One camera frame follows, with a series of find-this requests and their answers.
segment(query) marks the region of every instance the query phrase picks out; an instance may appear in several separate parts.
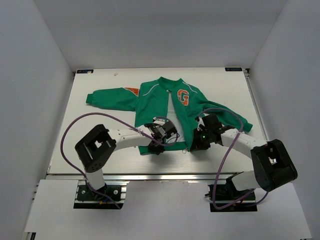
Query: gray wall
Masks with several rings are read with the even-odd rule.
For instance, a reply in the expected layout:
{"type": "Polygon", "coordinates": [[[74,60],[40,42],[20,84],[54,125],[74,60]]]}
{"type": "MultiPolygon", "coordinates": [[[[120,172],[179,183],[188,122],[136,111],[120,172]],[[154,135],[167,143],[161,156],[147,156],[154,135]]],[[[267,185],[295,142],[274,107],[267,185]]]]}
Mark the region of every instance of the gray wall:
{"type": "Polygon", "coordinates": [[[286,0],[35,0],[72,70],[250,67],[286,0]]]}
{"type": "Polygon", "coordinates": [[[290,0],[251,69],[266,129],[298,171],[294,187],[313,239],[320,239],[320,1],[290,0]]]}
{"type": "Polygon", "coordinates": [[[32,0],[0,1],[0,233],[21,239],[72,72],[32,0]]]}

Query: green garment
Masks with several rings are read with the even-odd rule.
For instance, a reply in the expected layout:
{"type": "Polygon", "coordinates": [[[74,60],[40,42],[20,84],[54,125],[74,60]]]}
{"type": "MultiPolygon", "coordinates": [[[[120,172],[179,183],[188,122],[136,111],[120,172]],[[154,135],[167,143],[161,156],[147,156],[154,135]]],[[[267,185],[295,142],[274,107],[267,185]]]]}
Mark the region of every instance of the green garment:
{"type": "MultiPolygon", "coordinates": [[[[198,88],[187,84],[181,78],[173,81],[164,77],[144,82],[140,89],[120,87],[96,90],[88,94],[86,103],[102,109],[136,112],[135,127],[152,123],[154,117],[169,118],[176,125],[180,137],[175,145],[165,147],[166,151],[190,149],[193,130],[198,127],[195,118],[202,111],[209,108],[230,110],[226,106],[207,100],[198,88]]],[[[240,128],[241,124],[232,114],[223,110],[211,110],[208,113],[213,112],[222,124],[240,128]]],[[[242,116],[238,117],[244,124],[243,130],[249,132],[253,125],[242,116]]],[[[140,154],[148,153],[146,146],[140,146],[139,150],[140,154]]]]}

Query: jacket cuff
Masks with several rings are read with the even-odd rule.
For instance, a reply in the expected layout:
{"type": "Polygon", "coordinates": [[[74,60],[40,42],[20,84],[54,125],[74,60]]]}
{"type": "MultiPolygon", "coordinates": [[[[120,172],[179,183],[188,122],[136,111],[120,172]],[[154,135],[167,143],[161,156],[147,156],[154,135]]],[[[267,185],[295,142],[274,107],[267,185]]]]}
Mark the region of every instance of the jacket cuff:
{"type": "Polygon", "coordinates": [[[86,104],[92,104],[93,98],[94,98],[94,95],[93,95],[92,93],[91,93],[91,94],[88,94],[88,96],[86,96],[86,101],[85,101],[85,103],[86,103],[86,104]]]}
{"type": "Polygon", "coordinates": [[[253,125],[252,125],[251,123],[246,122],[245,125],[244,125],[244,127],[243,127],[243,130],[248,133],[248,132],[250,132],[250,130],[252,129],[252,127],[253,127],[253,125]]]}

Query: green jacket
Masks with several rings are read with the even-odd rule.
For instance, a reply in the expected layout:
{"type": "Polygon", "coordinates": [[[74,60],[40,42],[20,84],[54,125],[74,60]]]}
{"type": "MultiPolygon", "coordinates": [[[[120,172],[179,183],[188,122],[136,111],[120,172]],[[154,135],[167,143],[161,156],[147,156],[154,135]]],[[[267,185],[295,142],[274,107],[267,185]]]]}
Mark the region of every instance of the green jacket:
{"type": "MultiPolygon", "coordinates": [[[[135,127],[152,123],[154,117],[169,118],[177,127],[180,137],[176,144],[165,147],[166,151],[190,149],[193,130],[198,127],[195,118],[203,110],[209,108],[229,110],[223,105],[207,100],[198,88],[187,84],[181,78],[173,81],[164,77],[144,82],[140,89],[121,87],[96,90],[88,94],[86,103],[102,109],[136,112],[135,127]]],[[[230,113],[222,110],[211,111],[213,112],[222,124],[240,128],[239,121],[230,113]]],[[[253,125],[242,116],[238,116],[244,124],[244,131],[249,132],[253,125]]],[[[146,146],[139,147],[139,150],[141,154],[148,153],[146,146]]]]}

